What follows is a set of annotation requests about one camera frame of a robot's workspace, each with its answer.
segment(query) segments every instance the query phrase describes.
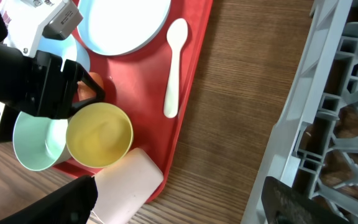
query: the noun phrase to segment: spoon handle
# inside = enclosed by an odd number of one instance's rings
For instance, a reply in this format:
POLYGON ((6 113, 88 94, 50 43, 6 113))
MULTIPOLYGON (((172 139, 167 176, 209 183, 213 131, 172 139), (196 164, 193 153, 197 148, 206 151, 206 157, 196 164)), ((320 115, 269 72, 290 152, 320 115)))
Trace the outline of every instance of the spoon handle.
POLYGON ((167 92, 165 93, 164 115, 174 118, 179 107, 179 71, 180 50, 172 50, 171 69, 168 78, 167 92))

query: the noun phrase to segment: brown wooden surface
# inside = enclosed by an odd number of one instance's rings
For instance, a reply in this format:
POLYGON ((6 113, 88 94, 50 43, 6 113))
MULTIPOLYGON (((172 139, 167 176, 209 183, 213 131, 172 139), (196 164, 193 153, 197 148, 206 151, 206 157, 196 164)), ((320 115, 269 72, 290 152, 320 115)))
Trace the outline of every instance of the brown wooden surface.
MULTIPOLYGON (((239 223, 308 35, 312 0, 215 0, 167 186, 131 223, 239 223)), ((0 144, 0 219, 70 181, 0 144)))

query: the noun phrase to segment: plate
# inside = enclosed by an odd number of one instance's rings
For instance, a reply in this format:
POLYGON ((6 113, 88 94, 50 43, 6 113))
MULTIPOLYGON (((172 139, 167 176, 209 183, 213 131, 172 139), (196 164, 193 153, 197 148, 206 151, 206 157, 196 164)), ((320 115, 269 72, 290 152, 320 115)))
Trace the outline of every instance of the plate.
POLYGON ((101 55, 139 50, 160 31, 171 0, 80 0, 84 19, 78 33, 84 44, 101 55))

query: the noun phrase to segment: gray dish rack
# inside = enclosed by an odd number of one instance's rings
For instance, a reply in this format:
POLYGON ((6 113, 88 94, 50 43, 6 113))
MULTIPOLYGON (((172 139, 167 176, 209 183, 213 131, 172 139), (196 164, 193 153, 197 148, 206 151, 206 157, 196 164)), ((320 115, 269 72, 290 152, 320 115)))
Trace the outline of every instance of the gray dish rack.
POLYGON ((334 134, 341 109, 352 107, 358 115, 358 21, 346 22, 351 9, 358 10, 358 0, 314 2, 313 21, 298 70, 281 116, 272 129, 241 223, 265 223, 260 195, 266 176, 275 177, 291 187, 298 170, 311 177, 306 190, 308 198, 321 196, 336 215, 358 223, 358 199, 338 191, 345 186, 358 189, 358 164, 348 155, 358 153, 358 136, 337 138, 334 134), (324 87, 335 60, 346 65, 340 77, 339 91, 325 93, 324 87), (300 143, 305 130, 316 118, 328 125, 324 129, 321 149, 311 152, 302 149, 300 143), (343 157, 352 177, 328 187, 319 176, 326 155, 333 151, 343 157))

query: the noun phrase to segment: white spoon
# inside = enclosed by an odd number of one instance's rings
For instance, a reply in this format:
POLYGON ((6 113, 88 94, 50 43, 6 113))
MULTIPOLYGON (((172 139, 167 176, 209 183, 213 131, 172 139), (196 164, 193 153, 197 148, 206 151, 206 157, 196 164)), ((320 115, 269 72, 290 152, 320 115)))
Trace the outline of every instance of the white spoon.
POLYGON ((178 114, 180 51, 186 42, 187 35, 187 22, 182 18, 173 21, 167 33, 168 44, 172 49, 171 69, 164 102, 164 115, 167 118, 174 118, 178 114))

